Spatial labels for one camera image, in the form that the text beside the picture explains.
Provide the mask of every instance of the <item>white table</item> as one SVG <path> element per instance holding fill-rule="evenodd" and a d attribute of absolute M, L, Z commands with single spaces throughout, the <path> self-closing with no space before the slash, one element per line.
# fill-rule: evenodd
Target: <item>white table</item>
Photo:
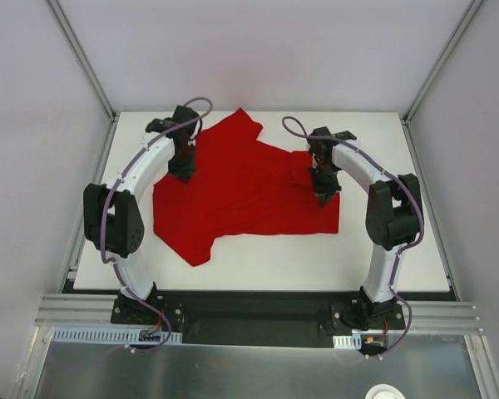
<path fill-rule="evenodd" d="M 204 127 L 221 121 L 231 112 L 213 112 Z M 332 132 L 350 130 L 385 168 L 395 174 L 413 172 L 413 163 L 395 113 L 367 112 L 249 112 L 264 126 L 259 140 L 285 150 L 305 150 L 306 141 L 281 126 L 285 115 L 298 117 L 311 131 L 327 126 Z M 107 160 L 104 179 L 121 170 L 141 143 L 142 132 L 153 118 L 168 112 L 122 112 Z M 139 203 L 146 235 L 141 251 L 151 277 L 160 289 L 188 290 L 358 290 L 368 274 L 372 243 L 364 228 L 367 195 L 344 172 L 339 234 L 306 236 L 257 236 L 242 234 L 216 239 L 211 261 L 192 268 L 153 234 L 153 185 Z M 442 260 L 426 215 L 423 243 L 404 259 L 400 291 L 446 292 L 449 290 Z M 117 289 L 112 269 L 100 260 L 91 242 L 82 251 L 75 289 Z"/>

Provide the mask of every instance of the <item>white round object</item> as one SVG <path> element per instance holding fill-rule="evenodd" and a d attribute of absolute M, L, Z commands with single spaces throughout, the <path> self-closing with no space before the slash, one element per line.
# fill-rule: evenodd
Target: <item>white round object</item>
<path fill-rule="evenodd" d="M 366 394 L 366 399 L 406 399 L 403 394 L 391 385 L 379 384 Z"/>

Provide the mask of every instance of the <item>gray wall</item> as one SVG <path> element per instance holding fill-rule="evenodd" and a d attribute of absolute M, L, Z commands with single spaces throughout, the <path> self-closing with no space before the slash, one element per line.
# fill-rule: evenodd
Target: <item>gray wall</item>
<path fill-rule="evenodd" d="M 485 4 L 412 127 L 458 287 L 478 302 L 499 367 L 499 0 Z"/>
<path fill-rule="evenodd" d="M 0 397 L 62 274 L 107 125 L 44 1 L 0 0 Z"/>
<path fill-rule="evenodd" d="M 118 111 L 400 111 L 469 0 L 62 0 Z"/>

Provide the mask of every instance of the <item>gray floor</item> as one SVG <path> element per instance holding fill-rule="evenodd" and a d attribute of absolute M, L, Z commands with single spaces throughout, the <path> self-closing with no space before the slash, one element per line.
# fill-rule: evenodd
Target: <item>gray floor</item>
<path fill-rule="evenodd" d="M 407 399 L 480 399 L 460 337 L 408 337 L 382 361 L 353 351 L 172 346 L 146 355 L 111 347 L 54 343 L 37 398 L 351 398 L 376 384 Z"/>

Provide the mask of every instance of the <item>crumpled red fabric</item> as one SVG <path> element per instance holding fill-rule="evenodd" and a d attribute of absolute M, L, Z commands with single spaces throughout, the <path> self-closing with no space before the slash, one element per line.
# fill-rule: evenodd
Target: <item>crumpled red fabric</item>
<path fill-rule="evenodd" d="M 154 185 L 154 232 L 190 265 L 224 235 L 338 232 L 339 195 L 320 208 L 308 152 L 257 141 L 262 127 L 237 110 L 197 138 L 188 184 L 166 175 Z"/>

